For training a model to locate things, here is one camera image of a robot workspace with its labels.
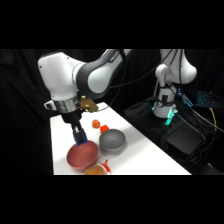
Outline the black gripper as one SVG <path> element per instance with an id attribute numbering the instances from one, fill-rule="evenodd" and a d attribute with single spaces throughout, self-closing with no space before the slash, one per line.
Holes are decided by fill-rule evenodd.
<path id="1" fill-rule="evenodd" d="M 76 144 L 80 144 L 80 133 L 82 134 L 83 140 L 86 140 L 86 133 L 80 124 L 82 116 L 79 110 L 70 113 L 64 113 L 62 114 L 62 118 L 65 123 L 68 123 L 72 126 L 73 137 L 76 141 Z"/>

